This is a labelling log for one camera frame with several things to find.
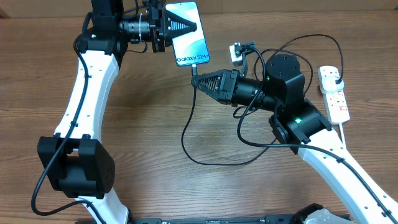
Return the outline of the blue Samsung Galaxy smartphone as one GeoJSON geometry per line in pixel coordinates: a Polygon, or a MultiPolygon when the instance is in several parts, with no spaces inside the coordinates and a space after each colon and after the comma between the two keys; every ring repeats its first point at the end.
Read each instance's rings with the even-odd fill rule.
{"type": "Polygon", "coordinates": [[[197,24],[197,30],[172,39],[175,61],[179,67],[203,64],[210,61],[208,46],[195,1],[165,5],[165,9],[197,24]]]}

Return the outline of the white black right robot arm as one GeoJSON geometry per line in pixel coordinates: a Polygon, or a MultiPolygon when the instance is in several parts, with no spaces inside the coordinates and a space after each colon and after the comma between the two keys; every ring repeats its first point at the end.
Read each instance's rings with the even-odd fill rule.
{"type": "Polygon", "coordinates": [[[327,118],[304,97],[305,78],[293,55],[279,54],[265,64],[263,81],[238,70],[192,77],[193,87],[226,105],[274,112],[269,118],[277,147],[288,147],[313,167],[357,223],[397,223],[397,202],[356,162],[327,118]]]}

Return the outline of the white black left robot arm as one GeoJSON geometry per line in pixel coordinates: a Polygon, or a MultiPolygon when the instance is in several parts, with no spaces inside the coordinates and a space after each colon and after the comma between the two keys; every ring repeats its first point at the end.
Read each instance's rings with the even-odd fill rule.
{"type": "Polygon", "coordinates": [[[41,178],[72,205],[84,205],[95,223],[133,222],[113,187],[115,163],[101,141],[109,92],[129,44],[162,52],[200,34],[193,1],[142,1],[130,10],[122,1],[92,2],[73,43],[78,72],[68,106],[53,136],[39,139],[37,152],[44,167],[41,178]]]}

